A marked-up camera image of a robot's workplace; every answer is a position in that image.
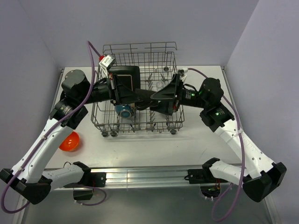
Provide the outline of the blue floral ceramic bowl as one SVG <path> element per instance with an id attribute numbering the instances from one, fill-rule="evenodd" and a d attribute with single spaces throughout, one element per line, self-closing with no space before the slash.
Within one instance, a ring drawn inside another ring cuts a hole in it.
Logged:
<path id="1" fill-rule="evenodd" d="M 117 115 L 124 119 L 129 119 L 135 114 L 135 108 L 131 105 L 116 105 L 115 111 Z"/>

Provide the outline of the clear drinking glass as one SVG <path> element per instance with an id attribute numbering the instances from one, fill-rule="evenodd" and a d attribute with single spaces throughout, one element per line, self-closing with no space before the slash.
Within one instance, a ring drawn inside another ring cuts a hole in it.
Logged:
<path id="1" fill-rule="evenodd" d="M 156 90 L 160 91 L 166 86 L 166 83 L 164 81 L 157 81 L 156 82 Z"/>

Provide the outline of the black floral square plate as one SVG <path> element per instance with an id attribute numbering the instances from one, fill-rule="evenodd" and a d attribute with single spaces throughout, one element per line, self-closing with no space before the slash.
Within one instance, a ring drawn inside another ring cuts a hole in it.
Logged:
<path id="1" fill-rule="evenodd" d="M 138 66 L 113 66 L 109 69 L 109 73 L 116 74 L 120 82 L 132 91 L 141 88 L 141 76 Z"/>

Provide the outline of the orange bowl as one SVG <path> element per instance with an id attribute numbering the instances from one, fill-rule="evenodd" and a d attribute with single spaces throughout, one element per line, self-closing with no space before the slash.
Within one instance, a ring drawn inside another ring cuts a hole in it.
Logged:
<path id="1" fill-rule="evenodd" d="M 74 151 L 80 143 L 80 137 L 73 131 L 59 146 L 59 149 L 65 152 Z"/>

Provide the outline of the dark brown mug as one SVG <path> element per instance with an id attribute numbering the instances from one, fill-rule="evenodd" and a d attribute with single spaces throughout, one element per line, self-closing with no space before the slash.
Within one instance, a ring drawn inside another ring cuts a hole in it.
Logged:
<path id="1" fill-rule="evenodd" d="M 135 103 L 137 110 L 142 111 L 155 105 L 155 102 L 151 99 L 151 96 L 155 93 L 154 91 L 135 89 L 135 93 L 139 99 L 139 101 Z"/>

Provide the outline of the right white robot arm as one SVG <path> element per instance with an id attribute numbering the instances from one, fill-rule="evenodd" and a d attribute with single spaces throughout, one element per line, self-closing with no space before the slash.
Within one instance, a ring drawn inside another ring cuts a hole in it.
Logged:
<path id="1" fill-rule="evenodd" d="M 227 143 L 240 158 L 242 164 L 236 167 L 211 158 L 199 170 L 189 170 L 190 184 L 214 182 L 216 180 L 241 185 L 246 195 L 254 202 L 262 201 L 280 186 L 287 168 L 281 162 L 274 162 L 264 154 L 241 129 L 240 122 L 221 102 L 224 91 L 215 78 L 205 78 L 200 89 L 187 88 L 179 74 L 151 99 L 161 103 L 169 102 L 173 109 L 180 105 L 201 108 L 200 117 L 210 130 Z"/>

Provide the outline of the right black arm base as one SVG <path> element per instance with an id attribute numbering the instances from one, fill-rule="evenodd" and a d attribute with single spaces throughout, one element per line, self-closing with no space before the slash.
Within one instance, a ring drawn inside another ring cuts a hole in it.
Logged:
<path id="1" fill-rule="evenodd" d="M 184 180 L 188 181 L 189 184 L 204 184 L 204 186 L 200 187 L 203 196 L 214 198 L 218 197 L 221 193 L 220 179 L 214 178 L 203 168 L 187 170 L 187 175 L 184 177 Z"/>

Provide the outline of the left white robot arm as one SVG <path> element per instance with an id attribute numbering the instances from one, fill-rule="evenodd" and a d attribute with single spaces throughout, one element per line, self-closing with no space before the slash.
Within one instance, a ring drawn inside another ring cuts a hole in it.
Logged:
<path id="1" fill-rule="evenodd" d="M 81 162 L 46 172 L 44 169 L 56 150 L 78 127 L 88 113 L 85 105 L 110 100 L 106 80 L 91 85 L 81 70 L 71 70 L 62 82 L 61 100 L 32 147 L 11 169 L 3 169 L 0 178 L 31 204 L 38 204 L 54 189 L 67 185 L 88 187 L 91 169 Z"/>

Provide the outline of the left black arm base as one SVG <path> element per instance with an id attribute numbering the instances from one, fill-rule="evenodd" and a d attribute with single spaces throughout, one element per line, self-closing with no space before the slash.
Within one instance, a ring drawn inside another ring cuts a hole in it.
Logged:
<path id="1" fill-rule="evenodd" d="M 73 190 L 73 199 L 75 203 L 82 206 L 95 206 L 103 203 L 107 198 L 107 193 L 102 188 L 106 184 L 106 172 L 92 172 L 91 168 L 87 165 L 77 161 L 73 165 L 82 168 L 84 174 L 78 183 L 71 183 L 64 186 L 64 188 L 86 188 L 87 190 Z M 96 192 L 102 192 L 103 198 L 97 203 L 85 203 L 84 201 L 89 201 L 93 196 L 96 196 Z"/>

